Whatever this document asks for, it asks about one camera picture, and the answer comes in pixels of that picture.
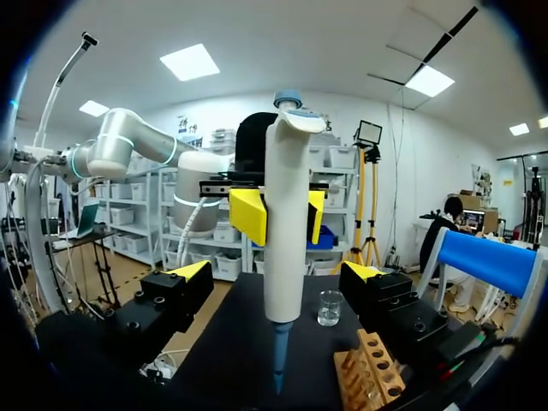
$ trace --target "person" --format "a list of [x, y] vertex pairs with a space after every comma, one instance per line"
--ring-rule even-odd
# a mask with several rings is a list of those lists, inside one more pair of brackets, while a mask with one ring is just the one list
[[[463, 210], [462, 201], [458, 197], [449, 197], [447, 201], [445, 201], [444, 214], [434, 218], [420, 248], [421, 272], [424, 272], [426, 268], [426, 264], [428, 263], [428, 259], [434, 248], [434, 243], [436, 242], [436, 238], [442, 227], [446, 227], [451, 231], [465, 233], [470, 233], [472, 231], [469, 226], [459, 226], [456, 223], [462, 218]], [[465, 313], [470, 308], [475, 278], [449, 265], [445, 268], [445, 277], [447, 278], [447, 283], [453, 283], [457, 287], [455, 300], [450, 303], [449, 310], [453, 313]], [[439, 267], [434, 271], [432, 278], [439, 278]]]

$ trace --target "laptop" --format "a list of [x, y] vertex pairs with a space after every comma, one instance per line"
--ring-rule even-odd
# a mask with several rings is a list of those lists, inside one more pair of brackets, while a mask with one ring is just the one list
[[470, 226], [474, 233], [483, 230], [484, 219], [485, 212], [476, 210], [464, 210], [464, 217], [462, 218], [463, 222]]
[[95, 225], [95, 217], [97, 216], [98, 208], [99, 203], [84, 205], [84, 207], [82, 208], [78, 228], [70, 230], [65, 235], [60, 235], [59, 238], [73, 240], [84, 238], [86, 235], [90, 235], [93, 232], [93, 226]]

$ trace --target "wooden test tube rack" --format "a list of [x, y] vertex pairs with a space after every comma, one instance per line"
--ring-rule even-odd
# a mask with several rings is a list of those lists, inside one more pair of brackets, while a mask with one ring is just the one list
[[377, 333], [358, 330], [357, 349], [333, 355], [345, 411], [375, 411], [405, 389]]

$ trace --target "blue cushion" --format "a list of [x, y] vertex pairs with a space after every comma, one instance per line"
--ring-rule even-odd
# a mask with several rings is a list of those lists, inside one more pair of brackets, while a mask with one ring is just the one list
[[438, 261], [522, 298], [535, 257], [532, 250], [447, 231]]

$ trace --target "blue chair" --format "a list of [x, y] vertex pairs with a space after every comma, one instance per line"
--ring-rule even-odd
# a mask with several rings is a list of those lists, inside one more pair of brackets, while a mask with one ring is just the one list
[[[447, 283], [445, 266], [450, 265], [464, 271], [521, 298], [515, 320], [505, 335], [512, 337], [518, 331], [523, 317], [533, 316], [537, 304], [543, 297], [547, 271], [542, 270], [543, 262], [544, 256], [540, 250], [534, 252], [442, 228], [422, 273], [417, 293], [419, 297], [424, 295], [432, 274], [439, 266], [439, 289], [434, 303], [434, 308], [439, 311], [444, 302]], [[473, 384], [491, 367], [498, 351], [493, 352], [474, 374], [471, 380]]]

